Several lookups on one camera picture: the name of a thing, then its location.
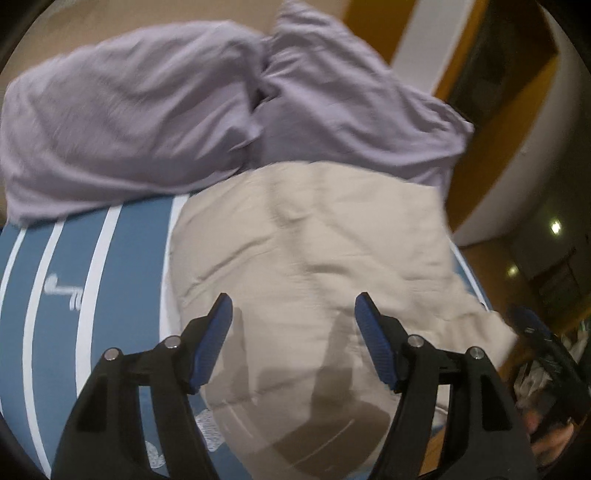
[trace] beige blanket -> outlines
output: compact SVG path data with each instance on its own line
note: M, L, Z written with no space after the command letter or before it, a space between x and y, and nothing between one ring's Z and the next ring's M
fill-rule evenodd
M253 478L344 478L375 461L398 397L355 323L362 291L436 347L502 363L514 334L466 292L447 233L435 189L330 163L271 165L186 203L173 289L184 325L220 292L234 302L204 396Z

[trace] white stripe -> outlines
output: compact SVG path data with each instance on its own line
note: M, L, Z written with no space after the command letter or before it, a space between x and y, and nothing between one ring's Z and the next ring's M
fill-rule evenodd
M21 248L22 241L25 238L26 231L27 229L24 228L18 233L17 239L14 241L14 245L12 246L12 250L8 256L6 268L4 269L4 273L2 275L2 281L0 282L0 320L2 319L2 308L4 307L4 296L6 295L8 280L10 280L10 274L12 273L14 261L17 259L17 254ZM2 402L0 402L0 413L4 413L2 410Z
M25 314L25 327L22 335L22 387L25 395L25 409L27 411L27 421L29 423L29 430L33 439L33 445L37 452L37 457L41 463L43 472L48 477L51 475L51 466L47 460L45 449L43 448L43 441L41 440L41 433L39 432L39 424L37 423L37 412L35 411L35 398L33 395L33 334L35 332L35 321L37 319L37 310L39 308L39 301L41 300L41 293L43 292L43 283L47 276L49 263L53 257L53 252L56 249L57 241L60 238L61 230L64 222L57 222L53 226L53 231L47 241L33 287L31 289L31 296L29 297L29 305L27 306L27 313Z
M84 295L82 296L82 305L80 306L80 316L78 319L78 333L76 335L77 395L80 395L82 387L84 387L86 379L88 379L92 370L90 348L92 346L92 329L95 322L96 299L99 295L100 278L103 275L105 260L120 212L121 205L111 207L107 212L103 228L96 241L95 252L92 254L88 276L84 285Z
M392 71L401 82L433 94L462 38L475 0L417 0L396 52Z
M164 247L162 283L160 287L160 341L170 335L180 333L181 316L170 286L168 253L170 252L170 235L173 233L174 225L176 225L181 209L188 198L188 195L178 195L173 199L173 204L170 207L170 220L168 221L168 234L166 236L166 246Z
M454 242L452 242L451 240L449 241L449 244L452 246L453 254L456 256L457 261L460 264L462 270L466 273L466 277L468 278L468 282L470 282L470 286L472 287L472 290L474 290L474 293L476 294L476 298L478 299L478 301L480 303L482 303L484 305L484 308L486 309L486 311L489 312L490 310L489 310L488 306L486 305L486 300L484 298L484 295L482 294L480 288L478 287L478 282L476 282L476 279L474 278L474 275L472 274L472 270L470 269L470 267L466 263L466 260L464 260L464 257L460 253L456 244Z

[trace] bed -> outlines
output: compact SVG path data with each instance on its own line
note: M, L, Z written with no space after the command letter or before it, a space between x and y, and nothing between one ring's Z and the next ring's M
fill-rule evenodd
M186 195L127 203L0 236L0 408L49 474L77 393L101 354L154 347L180 330L168 281L171 230ZM456 272L485 308L478 281L451 244ZM147 388L139 392L150 464L166 475ZM193 413L222 479L250 478L205 403Z

